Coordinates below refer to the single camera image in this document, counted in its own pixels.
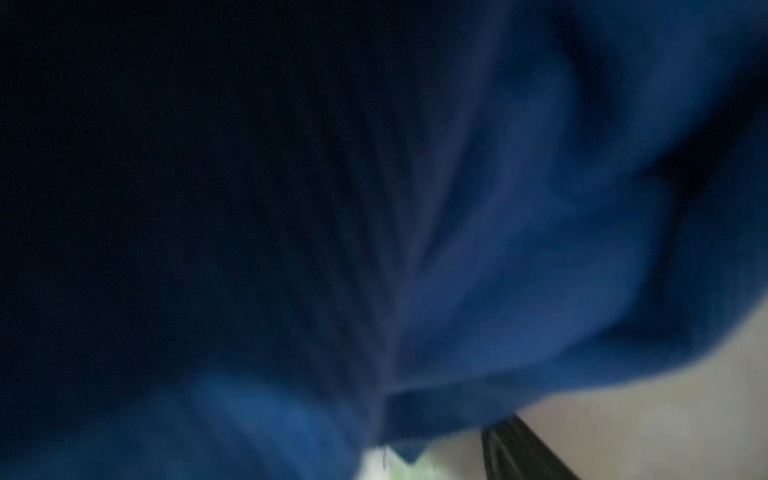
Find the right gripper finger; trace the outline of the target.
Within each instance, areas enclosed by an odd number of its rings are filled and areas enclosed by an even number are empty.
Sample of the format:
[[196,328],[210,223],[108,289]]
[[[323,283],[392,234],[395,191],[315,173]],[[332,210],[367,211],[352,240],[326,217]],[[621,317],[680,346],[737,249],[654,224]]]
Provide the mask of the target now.
[[514,416],[481,434],[488,480],[579,480],[579,477]]

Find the blue cloth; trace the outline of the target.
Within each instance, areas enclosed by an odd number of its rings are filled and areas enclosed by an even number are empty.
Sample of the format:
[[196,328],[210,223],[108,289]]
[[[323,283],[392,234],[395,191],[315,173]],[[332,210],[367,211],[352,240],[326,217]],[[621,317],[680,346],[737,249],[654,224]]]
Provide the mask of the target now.
[[766,290],[763,1],[1,5],[5,479],[351,479]]

